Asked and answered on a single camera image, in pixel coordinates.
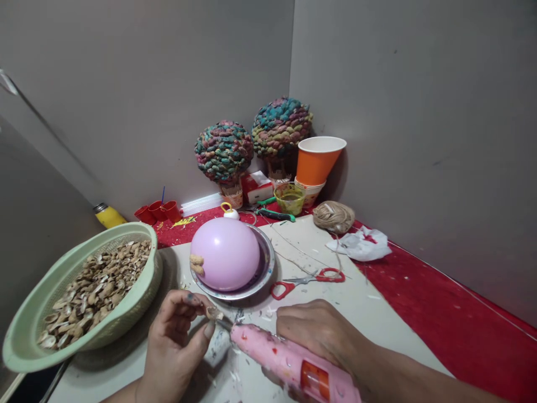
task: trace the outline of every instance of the bowl of peanut shells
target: bowl of peanut shells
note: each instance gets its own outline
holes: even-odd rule
[[[62,256],[26,298],[6,333],[14,372],[52,367],[103,347],[142,317],[162,279],[157,235],[144,223],[110,228]]]

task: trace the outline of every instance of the ball of twine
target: ball of twine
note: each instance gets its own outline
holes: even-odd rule
[[[343,235],[354,224],[354,211],[337,201],[324,201],[313,209],[313,222],[319,228]]]
[[[234,183],[252,162],[252,136],[242,124],[222,120],[200,133],[194,151],[206,177],[218,184]]]
[[[309,105],[282,97],[265,105],[252,127],[253,148],[259,158],[282,160],[309,136],[313,114]]]

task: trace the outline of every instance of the stainless steel bowl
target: stainless steel bowl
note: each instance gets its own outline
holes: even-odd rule
[[[230,292],[221,292],[217,291],[215,289],[212,289],[210,287],[207,287],[198,277],[197,274],[190,270],[192,273],[192,278],[196,282],[196,284],[205,291],[208,295],[223,299],[225,301],[236,301],[238,299],[244,299],[247,297],[250,297],[254,295],[256,292],[258,292],[261,288],[263,288],[269,279],[272,276],[272,272],[274,271],[274,267],[276,265],[276,255],[274,253],[274,248],[272,247],[272,243],[269,240],[269,237],[265,235],[263,231],[261,231],[259,228],[254,227],[253,225],[246,224],[250,227],[250,229],[253,231],[254,235],[257,238],[257,242],[259,243],[259,266],[257,268],[257,271],[253,278],[250,280],[248,284],[246,284],[244,287],[239,288],[235,291]]]

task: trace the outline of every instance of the pliers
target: pliers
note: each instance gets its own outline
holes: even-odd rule
[[[251,212],[254,212],[254,214],[262,215],[264,217],[267,217],[276,221],[289,220],[290,222],[295,222],[296,217],[292,214],[276,213],[272,210],[267,210],[265,208],[267,204],[273,203],[275,201],[276,201],[276,198],[271,197],[266,200],[258,201],[255,203],[255,205],[243,207],[241,208],[241,210],[251,211]]]

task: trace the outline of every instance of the yellow thermos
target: yellow thermos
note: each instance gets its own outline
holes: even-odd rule
[[[93,207],[93,211],[95,212],[95,217],[106,228],[116,227],[119,224],[125,224],[127,222],[115,208],[108,206],[106,203],[101,203]]]

